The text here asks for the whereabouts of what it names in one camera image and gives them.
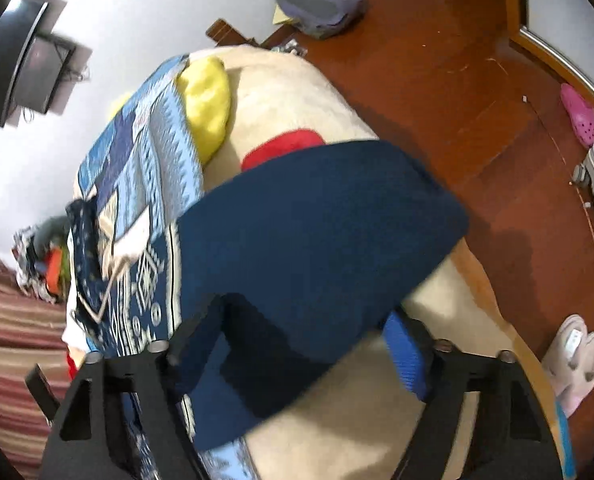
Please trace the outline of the striped pink curtain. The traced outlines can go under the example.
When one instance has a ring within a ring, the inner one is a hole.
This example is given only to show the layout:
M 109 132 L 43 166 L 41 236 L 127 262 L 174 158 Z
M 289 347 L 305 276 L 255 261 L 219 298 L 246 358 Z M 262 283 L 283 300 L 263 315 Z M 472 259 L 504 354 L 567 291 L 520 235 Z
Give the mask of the striped pink curtain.
M 0 260 L 0 449 L 26 479 L 38 477 L 50 428 L 24 378 L 41 367 L 55 396 L 70 384 L 65 308 L 20 292 Z

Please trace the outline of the red plush toy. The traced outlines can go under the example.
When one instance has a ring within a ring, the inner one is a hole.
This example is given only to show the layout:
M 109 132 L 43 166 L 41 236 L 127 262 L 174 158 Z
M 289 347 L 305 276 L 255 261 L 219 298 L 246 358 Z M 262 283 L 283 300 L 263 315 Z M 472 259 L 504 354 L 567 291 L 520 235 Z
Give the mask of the red plush toy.
M 311 129 L 286 131 L 269 141 L 265 141 L 265 143 L 260 144 L 248 153 L 241 163 L 241 171 L 245 172 L 269 162 L 269 160 L 292 152 L 315 148 L 324 144 L 323 138 Z

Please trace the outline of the large wall television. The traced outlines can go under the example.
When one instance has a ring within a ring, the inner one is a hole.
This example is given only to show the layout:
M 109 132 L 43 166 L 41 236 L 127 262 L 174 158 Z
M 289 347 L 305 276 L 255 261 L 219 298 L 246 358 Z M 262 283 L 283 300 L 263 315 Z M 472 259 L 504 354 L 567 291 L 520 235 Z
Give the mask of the large wall television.
M 0 17 L 0 127 L 6 123 L 17 74 L 47 7 L 42 0 L 10 0 Z

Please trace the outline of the cream fleece blanket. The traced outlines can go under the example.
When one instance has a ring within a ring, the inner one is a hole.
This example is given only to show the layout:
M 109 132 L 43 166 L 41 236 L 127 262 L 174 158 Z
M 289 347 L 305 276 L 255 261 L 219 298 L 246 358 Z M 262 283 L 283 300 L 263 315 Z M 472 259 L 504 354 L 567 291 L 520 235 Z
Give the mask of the cream fleece blanket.
M 295 55 L 220 49 L 237 157 L 290 128 L 319 140 L 242 169 L 217 155 L 178 223 L 185 312 L 216 294 L 221 328 L 191 394 L 196 448 L 246 438 L 265 479 L 556 479 L 551 411 L 475 307 L 409 296 L 468 230 L 459 201 L 378 140 Z

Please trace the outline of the pink croc slipper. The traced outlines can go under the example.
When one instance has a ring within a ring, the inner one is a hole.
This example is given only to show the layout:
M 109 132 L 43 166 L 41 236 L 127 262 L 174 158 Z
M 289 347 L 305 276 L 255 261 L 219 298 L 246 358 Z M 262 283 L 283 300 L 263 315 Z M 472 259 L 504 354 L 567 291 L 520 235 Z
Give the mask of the pink croc slipper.
M 561 84 L 560 97 L 577 140 L 585 147 L 594 144 L 594 108 L 570 84 Z

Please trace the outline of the pink fluffy slippers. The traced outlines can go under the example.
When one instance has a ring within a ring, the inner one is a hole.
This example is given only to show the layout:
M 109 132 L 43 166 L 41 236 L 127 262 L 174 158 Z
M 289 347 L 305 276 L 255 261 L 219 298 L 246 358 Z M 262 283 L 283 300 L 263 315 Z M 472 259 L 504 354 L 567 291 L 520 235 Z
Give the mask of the pink fluffy slippers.
M 541 364 L 564 415 L 570 418 L 594 389 L 594 332 L 579 314 L 564 320 Z

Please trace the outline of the purple grey backpack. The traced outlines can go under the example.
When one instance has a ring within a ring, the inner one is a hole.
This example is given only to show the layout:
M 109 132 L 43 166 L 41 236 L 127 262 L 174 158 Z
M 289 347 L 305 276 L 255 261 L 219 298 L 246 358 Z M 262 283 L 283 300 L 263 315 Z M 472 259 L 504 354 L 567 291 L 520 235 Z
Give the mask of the purple grey backpack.
M 363 17 L 365 0 L 275 0 L 291 24 L 303 34 L 326 39 Z

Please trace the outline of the blue patchwork bedspread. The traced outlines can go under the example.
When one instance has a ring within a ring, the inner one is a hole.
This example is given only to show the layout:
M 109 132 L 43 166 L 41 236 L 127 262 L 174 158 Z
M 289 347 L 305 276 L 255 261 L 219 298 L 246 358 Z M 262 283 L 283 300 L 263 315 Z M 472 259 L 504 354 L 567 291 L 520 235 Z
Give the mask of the blue patchwork bedspread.
M 79 167 L 67 207 L 71 278 L 62 333 L 76 364 L 93 350 L 137 354 L 182 322 L 177 221 L 205 193 L 205 167 L 175 83 L 191 61 L 163 62 Z

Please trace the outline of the navy patterned hooded garment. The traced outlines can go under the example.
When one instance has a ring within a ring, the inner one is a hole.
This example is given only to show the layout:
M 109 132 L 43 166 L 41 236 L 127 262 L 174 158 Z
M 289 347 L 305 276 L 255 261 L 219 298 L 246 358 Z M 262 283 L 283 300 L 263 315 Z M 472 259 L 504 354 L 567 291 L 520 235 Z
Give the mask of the navy patterned hooded garment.
M 468 214 L 383 141 L 306 148 L 219 185 L 178 218 L 182 322 L 207 299 L 224 329 L 184 392 L 199 451 L 282 411 L 452 252 Z

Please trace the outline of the yellow plush pillow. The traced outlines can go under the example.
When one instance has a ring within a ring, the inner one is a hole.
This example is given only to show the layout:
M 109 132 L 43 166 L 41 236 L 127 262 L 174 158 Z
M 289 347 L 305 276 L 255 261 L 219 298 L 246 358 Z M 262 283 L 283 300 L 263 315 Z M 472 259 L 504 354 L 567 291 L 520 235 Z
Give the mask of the yellow plush pillow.
M 205 167 L 227 136 L 231 115 L 229 76 L 219 58 L 208 56 L 188 62 L 175 83 L 199 161 Z

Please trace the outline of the small wall monitor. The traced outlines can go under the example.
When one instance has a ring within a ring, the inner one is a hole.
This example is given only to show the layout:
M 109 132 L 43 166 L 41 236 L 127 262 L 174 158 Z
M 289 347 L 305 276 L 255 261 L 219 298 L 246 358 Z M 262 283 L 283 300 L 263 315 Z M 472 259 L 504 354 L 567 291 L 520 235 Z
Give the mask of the small wall monitor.
M 76 44 L 65 38 L 35 36 L 18 70 L 12 94 L 14 103 L 45 114 L 74 51 Z

